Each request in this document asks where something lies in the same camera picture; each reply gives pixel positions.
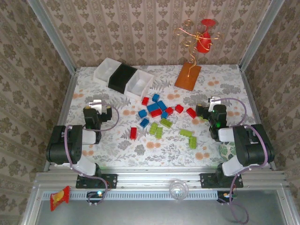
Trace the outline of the white plastic bin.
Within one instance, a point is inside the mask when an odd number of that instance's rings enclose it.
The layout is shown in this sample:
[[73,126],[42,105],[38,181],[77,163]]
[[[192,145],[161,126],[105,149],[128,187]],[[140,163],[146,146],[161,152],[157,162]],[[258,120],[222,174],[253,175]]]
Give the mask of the white plastic bin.
[[103,62],[95,69],[93,81],[101,86],[107,87],[112,74],[121,65],[121,62],[111,58],[105,58]]
[[136,70],[126,84],[124,95],[141,101],[148,93],[149,88],[153,84],[153,80],[154,75],[140,69]]

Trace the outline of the small controller board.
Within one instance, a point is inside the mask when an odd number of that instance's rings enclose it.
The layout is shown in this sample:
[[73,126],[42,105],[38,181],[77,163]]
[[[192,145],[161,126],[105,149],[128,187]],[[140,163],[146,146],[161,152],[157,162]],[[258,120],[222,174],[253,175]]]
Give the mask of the small controller board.
[[229,203],[230,193],[229,191],[217,191],[217,202]]
[[105,194],[105,191],[90,191],[87,192],[87,202],[89,204],[98,204],[100,201],[102,201],[103,195]]

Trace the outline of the red snack packet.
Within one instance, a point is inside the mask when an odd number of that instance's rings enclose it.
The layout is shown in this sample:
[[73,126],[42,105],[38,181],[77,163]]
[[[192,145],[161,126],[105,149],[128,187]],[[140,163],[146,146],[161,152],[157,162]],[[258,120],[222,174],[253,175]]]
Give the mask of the red snack packet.
[[50,210],[54,211],[62,202],[69,202],[70,186],[66,186],[61,191],[50,195]]

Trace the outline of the aluminium table side rail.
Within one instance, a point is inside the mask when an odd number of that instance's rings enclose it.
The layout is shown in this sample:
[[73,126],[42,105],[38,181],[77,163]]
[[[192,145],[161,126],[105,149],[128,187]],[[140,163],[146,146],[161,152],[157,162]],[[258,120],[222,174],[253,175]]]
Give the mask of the aluminium table side rail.
[[70,109],[70,105],[72,102],[73,94],[77,85],[77,80],[78,80],[78,73],[76,72],[73,74],[70,78],[70,82],[67,88],[67,92],[64,98],[64,102],[61,108],[60,116],[57,122],[57,125],[65,125],[67,118],[68,118],[68,112]]
[[255,120],[254,124],[261,124],[261,119],[260,119],[256,104],[255,104],[255,101],[254,101],[254,97],[253,97],[250,85],[249,85],[248,80],[247,80],[247,76],[245,75],[245,72],[243,72],[241,70],[240,70],[240,74],[241,74],[241,77],[242,77],[242,80],[243,80],[243,83],[244,83],[244,87],[245,87],[245,90],[246,90],[246,93],[247,93],[249,104],[251,106],[253,118]]

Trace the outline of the red vase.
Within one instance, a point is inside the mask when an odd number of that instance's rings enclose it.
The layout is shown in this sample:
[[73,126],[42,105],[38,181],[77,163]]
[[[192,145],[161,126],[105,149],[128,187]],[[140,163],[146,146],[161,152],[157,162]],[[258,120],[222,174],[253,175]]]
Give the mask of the red vase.
[[196,49],[199,53],[208,53],[212,45],[211,36],[209,34],[209,28],[214,26],[216,22],[212,19],[203,19],[201,24],[205,26],[204,33],[198,37]]

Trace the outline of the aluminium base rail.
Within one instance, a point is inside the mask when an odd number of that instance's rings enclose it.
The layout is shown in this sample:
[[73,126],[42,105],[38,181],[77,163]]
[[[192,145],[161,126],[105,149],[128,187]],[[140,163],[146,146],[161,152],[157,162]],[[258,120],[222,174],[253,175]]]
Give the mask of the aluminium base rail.
[[[191,189],[200,189],[204,178],[197,172],[188,173],[117,173],[118,189],[166,189],[172,181],[182,180]],[[45,172],[38,173],[36,183],[48,185],[50,187],[74,186],[77,175],[72,172]],[[283,172],[278,171],[250,171],[241,175],[243,187],[245,189],[277,189],[289,187],[289,182]]]

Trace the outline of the green leaf patterned ball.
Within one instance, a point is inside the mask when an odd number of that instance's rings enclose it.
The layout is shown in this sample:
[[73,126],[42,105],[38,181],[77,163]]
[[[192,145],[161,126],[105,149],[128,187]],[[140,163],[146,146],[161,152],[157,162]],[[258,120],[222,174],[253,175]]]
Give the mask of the green leaf patterned ball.
[[236,155],[236,148],[234,142],[222,142],[219,147],[218,151],[220,156],[228,161]]

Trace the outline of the black plastic bin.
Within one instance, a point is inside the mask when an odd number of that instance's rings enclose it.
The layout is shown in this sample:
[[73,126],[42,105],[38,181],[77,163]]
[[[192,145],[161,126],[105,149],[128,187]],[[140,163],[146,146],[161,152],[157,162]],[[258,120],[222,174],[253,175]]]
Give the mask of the black plastic bin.
[[136,68],[121,63],[109,78],[108,88],[124,94],[127,83],[136,71]]

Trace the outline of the grey metal shelf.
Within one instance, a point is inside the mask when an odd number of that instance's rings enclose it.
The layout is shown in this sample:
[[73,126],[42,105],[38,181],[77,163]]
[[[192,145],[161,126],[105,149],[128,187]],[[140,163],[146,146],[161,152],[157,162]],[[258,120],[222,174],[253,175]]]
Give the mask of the grey metal shelf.
[[50,190],[34,190],[21,225],[300,225],[291,192],[239,189],[217,200],[70,200],[50,210]]

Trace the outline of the clear glass dome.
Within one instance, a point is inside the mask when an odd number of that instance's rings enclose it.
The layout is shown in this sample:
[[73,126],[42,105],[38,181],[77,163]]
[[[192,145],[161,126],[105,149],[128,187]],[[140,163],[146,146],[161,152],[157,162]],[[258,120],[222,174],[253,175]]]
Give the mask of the clear glass dome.
[[189,193],[188,185],[182,180],[174,180],[169,186],[169,193],[175,200],[184,200]]

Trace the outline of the aluminium frame post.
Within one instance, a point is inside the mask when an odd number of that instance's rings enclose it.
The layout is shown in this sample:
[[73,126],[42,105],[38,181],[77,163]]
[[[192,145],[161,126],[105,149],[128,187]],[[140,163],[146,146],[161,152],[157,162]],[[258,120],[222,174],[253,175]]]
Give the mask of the aluminium frame post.
[[58,32],[56,31],[53,23],[51,22],[48,13],[40,3],[40,0],[28,0],[28,3],[32,8],[33,12],[35,13],[35,15],[37,16],[38,20],[40,21],[45,32],[47,33],[53,46],[55,47],[58,54],[60,55],[69,73],[71,75],[74,75],[76,72],[76,65],[72,62],[72,59],[69,53],[67,52],[65,45],[63,44],[61,38],[59,37]]
[[262,43],[265,35],[275,20],[278,12],[280,11],[285,0],[271,0],[270,5],[262,18],[260,25],[257,28],[255,35],[253,36],[243,58],[240,61],[240,71],[244,72],[250,64],[253,56],[257,52],[260,44]]

